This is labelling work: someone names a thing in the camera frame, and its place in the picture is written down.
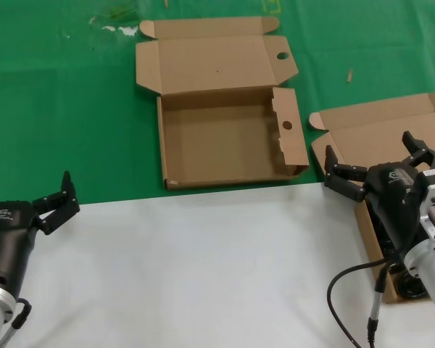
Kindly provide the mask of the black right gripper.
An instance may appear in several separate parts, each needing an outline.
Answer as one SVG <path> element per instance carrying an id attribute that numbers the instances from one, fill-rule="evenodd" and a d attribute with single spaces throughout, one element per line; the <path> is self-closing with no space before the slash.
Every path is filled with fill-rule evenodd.
<path id="1" fill-rule="evenodd" d="M 403 133 L 402 143 L 409 152 L 402 162 L 387 162 L 369 169 L 339 164 L 333 147 L 327 145 L 324 186 L 355 202 L 362 202 L 367 193 L 367 200 L 394 247 L 407 252 L 415 245 L 418 234 L 419 203 L 411 194 L 418 176 L 415 167 L 426 163 L 435 169 L 435 151 L 410 131 Z M 364 182 L 366 190 L 356 182 Z"/>

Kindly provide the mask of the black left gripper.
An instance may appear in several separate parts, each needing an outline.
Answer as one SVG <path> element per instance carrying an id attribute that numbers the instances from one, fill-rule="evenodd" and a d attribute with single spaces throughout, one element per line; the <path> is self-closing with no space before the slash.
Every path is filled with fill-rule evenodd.
<path id="1" fill-rule="evenodd" d="M 68 170 L 56 193 L 32 203 L 0 202 L 0 289 L 18 295 L 38 229 L 50 235 L 79 212 L 80 205 Z"/>

